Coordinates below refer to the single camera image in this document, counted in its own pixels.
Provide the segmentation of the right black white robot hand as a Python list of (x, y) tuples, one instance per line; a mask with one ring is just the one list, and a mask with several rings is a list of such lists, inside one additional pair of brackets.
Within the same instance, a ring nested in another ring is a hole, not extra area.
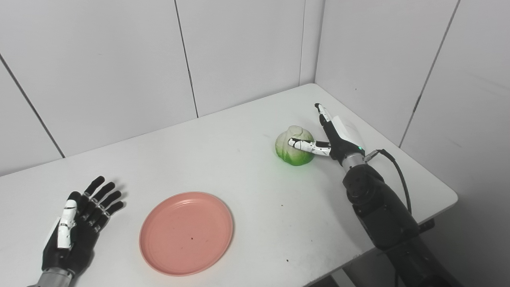
[(289, 138), (288, 145), (303, 152), (330, 157), (339, 162), (346, 171), (358, 165), (365, 165), (364, 148), (353, 141), (341, 120), (331, 116), (326, 107), (320, 103), (316, 103), (315, 108), (329, 142)]

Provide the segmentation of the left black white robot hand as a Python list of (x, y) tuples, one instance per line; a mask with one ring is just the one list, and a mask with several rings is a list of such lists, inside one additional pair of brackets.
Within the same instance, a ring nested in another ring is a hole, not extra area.
[(65, 221), (71, 223), (69, 247), (58, 246), (59, 228), (56, 226), (43, 250), (43, 272), (58, 269), (76, 278), (90, 265), (100, 231), (111, 216), (124, 207), (120, 200), (122, 193), (115, 190), (115, 183), (105, 181), (103, 176), (98, 176), (85, 191), (73, 191), (69, 195), (67, 200), (75, 203), (75, 206), (64, 208), (70, 209), (74, 215), (73, 219)]

